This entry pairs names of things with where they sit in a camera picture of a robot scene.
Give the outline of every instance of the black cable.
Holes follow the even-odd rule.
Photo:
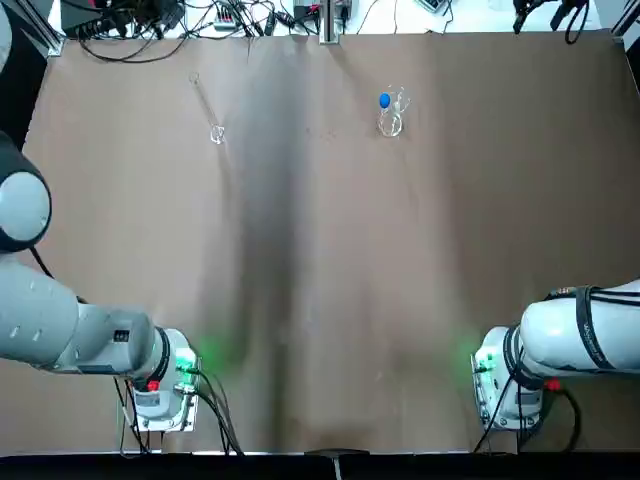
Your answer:
[[[120,399],[120,405],[126,411],[127,403],[125,401],[125,398],[122,396],[122,391],[120,390],[120,385],[118,384],[118,379],[116,377],[113,377],[113,384],[116,387],[116,392],[118,393],[118,398]],[[136,402],[135,402],[135,399],[133,398],[133,392],[131,392],[131,387],[129,387],[129,384],[126,382],[125,382],[125,387],[127,389],[128,397],[131,398],[131,408],[133,409],[133,425],[129,425],[129,428],[131,429],[131,434],[138,442],[138,446],[140,447],[140,454],[149,453],[149,450],[144,446],[144,443],[142,442],[142,437],[140,435],[140,427],[138,425],[138,412],[136,410]],[[120,443],[121,450],[122,450],[123,442],[124,442],[124,423],[123,423],[123,433],[121,435],[121,443]]]
[[[516,436],[516,452],[520,453],[522,449],[522,442],[524,440],[525,430],[522,428],[523,418],[522,418],[522,385],[518,383],[518,415],[519,415],[519,428],[518,435]]]
[[[42,260],[42,257],[40,256],[40,253],[38,252],[36,247],[34,247],[34,246],[29,247],[29,251],[31,252],[31,255],[33,255],[33,259],[36,261],[36,263],[40,267],[40,270],[42,270],[42,272],[47,277],[51,278],[52,280],[55,280],[56,278],[53,276],[51,271],[45,265],[44,261]],[[84,298],[80,297],[80,296],[76,296],[76,299],[78,300],[78,303],[82,303],[82,304],[87,303],[87,301]]]
[[[580,434],[582,433],[582,411],[575,397],[568,390],[562,388],[556,390],[555,393],[565,397],[573,409],[573,429],[571,431],[571,437],[569,437],[567,446],[562,449],[564,453],[572,452],[575,450]]]
[[[520,359],[520,361],[522,359],[522,353],[523,352],[524,352],[524,348],[520,348],[520,354],[518,355],[518,358]],[[496,409],[493,411],[493,415],[491,416],[491,421],[489,421],[489,424],[485,428],[484,433],[482,434],[482,437],[480,437],[480,440],[478,440],[478,443],[476,444],[475,448],[473,449],[473,453],[477,453],[478,450],[480,450],[480,447],[482,446],[482,444],[484,443],[485,439],[487,438],[487,435],[489,435],[489,432],[491,431],[491,426],[493,425],[493,422],[495,422],[496,416],[498,416],[498,412],[500,411],[500,405],[502,405],[502,401],[504,400],[504,397],[507,394],[507,390],[508,390],[509,384],[513,380],[513,377],[514,377],[515,373],[516,373],[516,370],[514,370],[513,372],[511,372],[509,374],[509,378],[507,379],[506,383],[504,384],[504,387],[502,387],[502,392],[500,393],[500,397],[498,398],[498,403],[496,404]]]
[[[573,45],[578,41],[578,39],[580,38],[580,35],[582,35],[584,26],[587,23],[587,16],[589,16],[589,3],[590,3],[590,0],[586,0],[586,3],[582,7],[576,10],[576,13],[571,18],[571,21],[569,21],[569,25],[567,25],[567,29],[564,32],[564,41],[567,43],[567,45]],[[584,9],[584,17],[582,18],[582,24],[580,25],[580,28],[578,29],[576,35],[573,38],[570,38],[571,27],[573,27],[573,24],[576,21],[576,18],[578,18],[578,15],[580,15],[580,12],[583,9]]]
[[[371,3],[371,5],[369,5],[369,8],[367,9],[367,13],[364,14],[364,18],[362,19],[362,23],[360,24],[360,28],[358,28],[358,31],[356,32],[356,35],[360,34],[360,30],[362,30],[362,27],[364,27],[365,22],[367,21],[367,17],[369,16],[369,12],[371,11],[371,9],[373,8],[373,6],[378,3],[380,0],[373,0],[373,2]]]
[[[223,440],[223,447],[225,446],[224,444],[224,435],[223,435],[223,428],[222,425],[220,425],[222,420],[226,420],[226,427],[227,427],[227,431],[228,431],[228,440],[229,440],[229,445],[232,446],[234,448],[234,450],[237,451],[241,451],[240,449],[240,445],[238,442],[238,437],[236,436],[236,431],[235,431],[235,427],[233,426],[233,422],[231,420],[231,412],[229,410],[229,399],[227,397],[227,393],[224,390],[224,387],[222,386],[222,382],[220,382],[220,380],[218,379],[218,377],[216,377],[215,375],[213,376],[213,378],[215,379],[218,388],[220,389],[220,392],[222,393],[222,399],[218,396],[218,394],[216,393],[215,389],[213,388],[213,386],[211,385],[211,382],[209,381],[209,378],[200,370],[198,370],[196,372],[199,376],[201,376],[204,381],[207,384],[207,387],[209,389],[209,391],[211,392],[211,396],[213,397],[213,402],[216,405],[216,407],[218,405],[222,406],[222,411],[224,414],[224,419],[221,419],[220,417],[218,418],[218,423],[219,423],[219,427],[221,430],[221,438]]]
[[[204,21],[204,19],[208,15],[208,13],[211,11],[211,9],[215,5],[216,5],[216,2],[213,2],[211,5],[209,5],[209,7],[207,8],[207,11],[204,13],[204,15],[202,15],[200,20],[198,20],[198,22],[196,23],[194,28],[192,30],[189,30],[188,32],[185,32],[184,38],[178,43],[178,45],[173,50],[171,50],[169,53],[161,55],[159,57],[146,58],[146,59],[143,59],[143,60],[134,60],[133,59],[133,57],[135,57],[136,55],[139,55],[142,51],[144,51],[151,44],[152,38],[149,38],[149,40],[147,40],[145,42],[145,44],[140,49],[136,50],[135,52],[133,52],[133,53],[131,53],[129,55],[126,55],[124,57],[119,57],[119,58],[118,57],[107,57],[105,55],[98,54],[98,53],[92,51],[86,45],[86,42],[83,41],[83,40],[80,40],[80,46],[82,47],[82,49],[85,52],[87,52],[92,57],[97,58],[98,60],[102,60],[104,62],[109,62],[109,63],[127,63],[127,64],[138,64],[139,65],[139,64],[153,63],[153,62],[157,62],[157,61],[160,61],[160,60],[165,60],[165,59],[171,57],[172,55],[174,55],[178,50],[180,50],[180,48],[184,45],[184,43],[187,41],[187,39],[189,39],[189,37],[192,34],[192,32],[196,31],[196,29],[199,28],[200,23],[202,23]],[[228,36],[231,36],[234,33],[236,33],[236,31],[233,31],[229,35],[226,35],[225,37],[221,37],[219,39],[227,38]]]
[[[231,448],[233,448],[236,454],[244,455],[244,452],[240,449],[239,445],[237,445],[237,443],[233,441],[231,437],[231,433],[229,432],[229,427],[226,425],[224,421],[222,421],[222,415],[220,413],[220,410],[218,409],[218,406],[213,402],[213,400],[211,400],[207,395],[203,394],[201,391],[196,390],[196,395],[198,395],[198,397],[200,397],[216,415],[216,418],[218,419],[218,426],[223,433],[222,435],[223,442],[224,442],[224,437],[226,436],[226,438],[230,442]]]
[[[449,20],[447,20],[447,23],[444,24],[444,29],[442,30],[442,34],[444,35],[445,33],[447,33],[447,27],[449,26],[449,24],[451,22],[453,22],[453,5],[451,5],[451,0],[449,0],[449,3],[447,5],[447,9],[444,11],[444,14],[446,15],[447,12],[451,13],[451,18]]]
[[[36,261],[36,263],[38,264],[38,266],[40,267],[40,270],[42,270],[42,272],[49,278],[53,278],[55,280],[55,277],[53,276],[53,274],[49,271],[49,269],[47,268],[47,266],[44,264],[44,262],[42,261],[42,257],[40,256],[40,254],[38,253],[38,250],[36,249],[36,247],[29,247],[29,251],[31,252],[31,255],[33,255],[33,259]]]

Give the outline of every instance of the robotic arm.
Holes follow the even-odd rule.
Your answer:
[[[513,0],[513,6],[516,10],[516,21],[513,24],[513,31],[517,35],[522,30],[524,22],[531,12],[533,12],[536,8],[546,2],[551,2],[556,0]],[[569,28],[575,21],[575,18],[580,13],[580,11],[587,6],[589,0],[560,0],[560,6],[558,10],[556,10],[555,15],[551,19],[550,26],[551,30],[554,32],[560,26],[560,23],[564,18],[571,13],[571,10],[576,9],[576,13],[574,15],[573,20],[571,21]]]
[[[564,288],[530,305],[520,325],[491,329],[471,358],[485,426],[519,430],[522,412],[527,428],[535,428],[547,378],[640,373],[639,297],[640,280]]]
[[[192,430],[199,359],[181,332],[155,327],[143,312],[81,303],[17,261],[13,254],[33,247],[50,221],[46,182],[0,132],[0,358],[128,378],[144,428]]]

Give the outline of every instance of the blue object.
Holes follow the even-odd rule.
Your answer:
[[[391,105],[391,97],[387,92],[380,94],[380,108],[389,108]]]

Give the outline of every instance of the brown paper backdrop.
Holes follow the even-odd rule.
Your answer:
[[[395,139],[375,126],[388,84],[411,97]],[[198,347],[218,339],[209,365],[246,450],[467,450],[481,433],[468,355],[486,331],[551,288],[637,275],[639,128],[604,31],[572,48],[553,34],[197,40],[147,65],[70,43],[25,152],[53,192],[50,268]],[[110,379],[9,362],[0,378],[3,452],[115,448]],[[582,448],[640,444],[637,379],[572,388]],[[559,404],[531,448],[559,448],[570,425]],[[204,408],[166,442],[219,448]]]

